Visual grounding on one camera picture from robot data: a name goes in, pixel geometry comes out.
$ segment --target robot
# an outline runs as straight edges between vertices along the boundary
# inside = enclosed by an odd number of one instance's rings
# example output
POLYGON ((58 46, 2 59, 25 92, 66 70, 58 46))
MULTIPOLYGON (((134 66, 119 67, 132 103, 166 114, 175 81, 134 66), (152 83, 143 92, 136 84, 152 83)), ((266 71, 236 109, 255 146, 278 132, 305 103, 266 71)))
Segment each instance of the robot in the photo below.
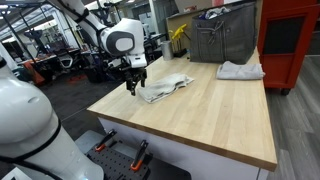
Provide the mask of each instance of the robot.
MULTIPOLYGON (((91 35, 93 42, 122 58, 127 89, 146 78, 141 22, 123 19, 112 28, 99 23, 81 0, 51 0, 91 35)), ((48 98, 19 81, 0 57, 0 161, 13 163, 34 180, 102 180, 102 168, 80 152, 61 126, 48 98)))

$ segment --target wooden table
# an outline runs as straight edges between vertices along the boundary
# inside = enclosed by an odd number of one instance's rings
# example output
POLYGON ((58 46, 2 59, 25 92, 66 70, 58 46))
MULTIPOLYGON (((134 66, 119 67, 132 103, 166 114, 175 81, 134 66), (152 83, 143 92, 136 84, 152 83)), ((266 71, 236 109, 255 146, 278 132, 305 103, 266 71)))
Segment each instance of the wooden table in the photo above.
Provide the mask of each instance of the wooden table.
MULTIPOLYGON (((259 63, 256 50, 248 63, 259 63)), ((193 179, 266 179, 277 159, 263 81, 217 80, 218 66, 160 58, 146 85, 173 73, 195 81, 155 104, 122 84, 88 110, 127 143, 147 139, 155 156, 193 179)))

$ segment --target gray floor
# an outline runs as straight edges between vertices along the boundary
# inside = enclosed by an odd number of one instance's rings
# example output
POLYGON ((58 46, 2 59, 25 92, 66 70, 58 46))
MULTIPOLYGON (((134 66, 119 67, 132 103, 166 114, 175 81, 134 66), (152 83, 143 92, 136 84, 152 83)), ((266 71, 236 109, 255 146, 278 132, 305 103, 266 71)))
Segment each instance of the gray floor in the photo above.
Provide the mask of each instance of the gray floor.
POLYGON ((306 57, 287 97, 267 90, 278 167, 268 180, 320 179, 320 56, 306 57))
MULTIPOLYGON (((59 79, 42 87, 73 139, 91 129, 103 133, 97 118, 85 109, 118 83, 74 84, 59 79)), ((287 97, 267 89, 278 167, 269 180, 320 180, 320 56, 304 61, 296 88, 287 97)), ((12 166, 0 164, 0 177, 12 166)))

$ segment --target folded towel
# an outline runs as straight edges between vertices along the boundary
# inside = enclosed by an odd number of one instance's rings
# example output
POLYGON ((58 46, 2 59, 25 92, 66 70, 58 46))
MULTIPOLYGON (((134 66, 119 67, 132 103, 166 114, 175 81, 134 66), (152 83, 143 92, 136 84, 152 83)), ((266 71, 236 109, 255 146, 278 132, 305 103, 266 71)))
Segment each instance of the folded towel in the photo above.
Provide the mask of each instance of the folded towel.
POLYGON ((157 102, 177 91, 180 87, 185 87, 193 81, 185 74, 172 74, 161 80, 152 83, 145 88, 139 88, 138 92, 148 103, 157 102))
POLYGON ((264 76, 261 64, 236 65, 226 61, 217 71, 217 79, 256 80, 264 76))

